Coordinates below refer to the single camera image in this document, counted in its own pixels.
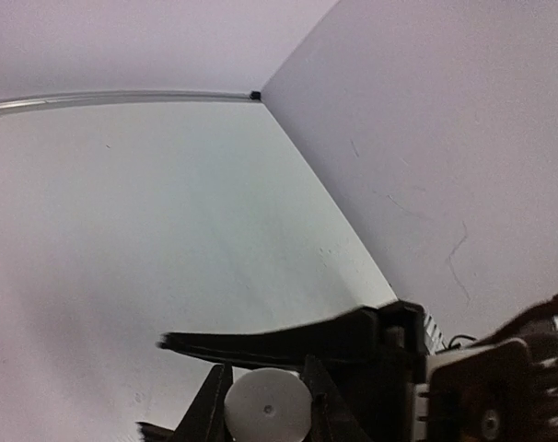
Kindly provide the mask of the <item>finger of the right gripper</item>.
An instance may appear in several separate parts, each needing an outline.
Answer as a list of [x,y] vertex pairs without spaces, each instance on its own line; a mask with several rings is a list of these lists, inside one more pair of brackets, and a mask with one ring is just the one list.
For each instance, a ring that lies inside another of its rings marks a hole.
[[167,332],[157,347],[240,368],[301,368],[309,355],[327,368],[340,368],[376,357],[379,321],[374,308],[357,308],[328,320],[255,334]]

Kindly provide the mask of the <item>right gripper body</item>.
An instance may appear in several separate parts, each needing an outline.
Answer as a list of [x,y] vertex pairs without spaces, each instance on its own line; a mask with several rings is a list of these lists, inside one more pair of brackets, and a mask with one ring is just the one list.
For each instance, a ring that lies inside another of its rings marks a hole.
[[424,309],[395,301],[377,319],[377,355],[343,374],[343,398],[371,440],[408,441],[413,387],[424,380]]

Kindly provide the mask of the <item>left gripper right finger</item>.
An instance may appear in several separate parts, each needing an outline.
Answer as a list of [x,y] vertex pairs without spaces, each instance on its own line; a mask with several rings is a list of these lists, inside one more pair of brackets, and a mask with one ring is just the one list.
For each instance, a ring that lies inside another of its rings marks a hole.
[[306,356],[300,379],[312,396],[311,429],[306,441],[366,441],[366,433],[316,356]]

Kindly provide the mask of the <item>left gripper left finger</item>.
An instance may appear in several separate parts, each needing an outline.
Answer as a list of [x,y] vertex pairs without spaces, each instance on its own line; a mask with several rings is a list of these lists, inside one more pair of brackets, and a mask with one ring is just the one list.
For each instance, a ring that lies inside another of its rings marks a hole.
[[171,430],[148,422],[137,422],[141,440],[148,442],[232,441],[224,416],[224,401],[232,384],[232,366],[214,365],[177,427]]

